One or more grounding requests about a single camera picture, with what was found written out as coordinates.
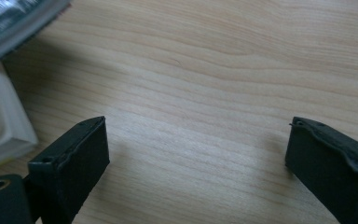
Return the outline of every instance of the wood grain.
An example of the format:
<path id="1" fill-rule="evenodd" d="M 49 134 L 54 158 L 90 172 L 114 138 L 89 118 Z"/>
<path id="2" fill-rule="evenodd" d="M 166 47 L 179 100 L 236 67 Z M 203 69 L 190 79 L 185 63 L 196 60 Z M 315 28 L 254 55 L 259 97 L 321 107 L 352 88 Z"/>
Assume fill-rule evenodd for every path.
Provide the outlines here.
<path id="1" fill-rule="evenodd" d="M 358 1 L 75 0 L 6 66 L 40 146 L 105 115 L 75 223 L 337 223 L 284 167 L 293 116 L 358 140 Z"/>

